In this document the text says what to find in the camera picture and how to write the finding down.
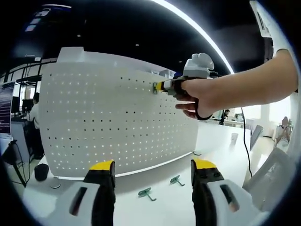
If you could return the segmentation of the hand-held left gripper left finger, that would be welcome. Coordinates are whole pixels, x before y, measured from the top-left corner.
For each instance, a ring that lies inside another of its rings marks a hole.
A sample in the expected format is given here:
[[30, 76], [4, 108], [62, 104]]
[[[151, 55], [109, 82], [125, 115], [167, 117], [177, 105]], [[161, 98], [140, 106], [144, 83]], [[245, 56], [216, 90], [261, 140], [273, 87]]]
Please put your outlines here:
[[70, 186], [57, 200], [56, 226], [112, 226], [115, 161], [93, 165], [82, 182]]

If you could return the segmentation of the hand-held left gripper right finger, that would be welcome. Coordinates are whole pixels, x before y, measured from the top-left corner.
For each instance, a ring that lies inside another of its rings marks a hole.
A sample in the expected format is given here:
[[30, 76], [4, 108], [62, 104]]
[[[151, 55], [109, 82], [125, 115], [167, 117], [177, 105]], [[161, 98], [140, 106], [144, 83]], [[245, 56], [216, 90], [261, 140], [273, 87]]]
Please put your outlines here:
[[191, 160], [191, 184], [197, 226], [247, 226], [256, 217], [251, 195], [212, 162]]

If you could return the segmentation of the person's right hand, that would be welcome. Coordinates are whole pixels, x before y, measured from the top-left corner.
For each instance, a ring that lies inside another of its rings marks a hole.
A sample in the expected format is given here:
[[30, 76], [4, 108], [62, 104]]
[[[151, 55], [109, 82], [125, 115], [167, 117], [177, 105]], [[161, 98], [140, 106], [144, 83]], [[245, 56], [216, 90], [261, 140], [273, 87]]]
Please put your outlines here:
[[182, 89], [187, 92], [186, 96], [178, 95], [179, 101], [186, 104], [177, 104], [175, 107], [182, 110], [188, 117], [206, 118], [216, 111], [231, 107], [229, 98], [229, 76], [217, 79], [193, 79], [182, 82]]

